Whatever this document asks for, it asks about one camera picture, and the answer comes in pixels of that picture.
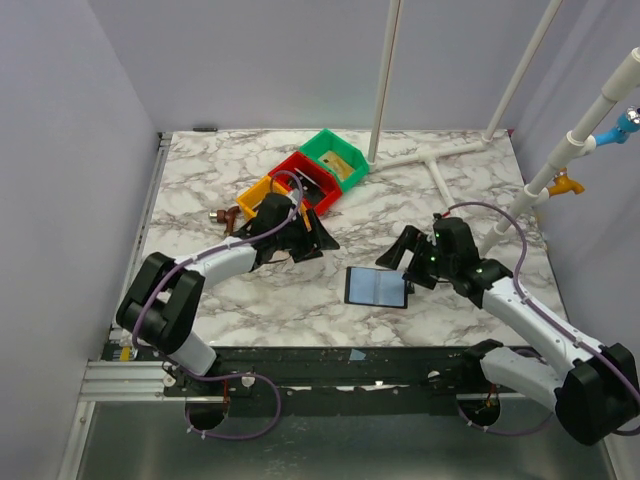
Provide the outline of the black leather card holder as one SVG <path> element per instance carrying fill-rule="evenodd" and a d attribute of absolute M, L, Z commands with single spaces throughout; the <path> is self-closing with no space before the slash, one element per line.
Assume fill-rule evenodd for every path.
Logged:
<path fill-rule="evenodd" d="M 346 304 L 407 309 L 413 288 L 396 270 L 348 267 L 345 276 Z"/>

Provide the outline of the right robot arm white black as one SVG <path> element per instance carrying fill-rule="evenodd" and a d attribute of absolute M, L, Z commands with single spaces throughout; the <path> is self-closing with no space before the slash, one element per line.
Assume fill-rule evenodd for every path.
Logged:
<path fill-rule="evenodd" d="M 503 321 L 538 353 L 528 358 L 495 340 L 468 348 L 459 378 L 469 390 L 491 384 L 514 390 L 546 407 L 576 441 L 593 445 L 639 415 L 639 382 L 633 354 L 605 346 L 537 303 L 514 272 L 480 256 L 468 224 L 438 217 L 433 231 L 407 226 L 376 263 L 396 269 L 412 255 L 404 279 L 428 289 L 440 280 L 476 307 Z"/>

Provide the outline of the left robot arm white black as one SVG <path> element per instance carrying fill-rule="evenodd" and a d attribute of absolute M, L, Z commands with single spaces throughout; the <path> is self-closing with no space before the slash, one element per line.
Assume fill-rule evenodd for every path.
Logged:
<path fill-rule="evenodd" d="M 194 331 L 204 290 L 287 252 L 298 263 L 337 250 L 317 214 L 283 194 L 269 193 L 257 215 L 220 244 L 177 259 L 161 252 L 147 256 L 116 312 L 118 326 L 174 364 L 188 370 L 187 382 L 201 395 L 214 393 L 222 380 L 215 350 Z"/>

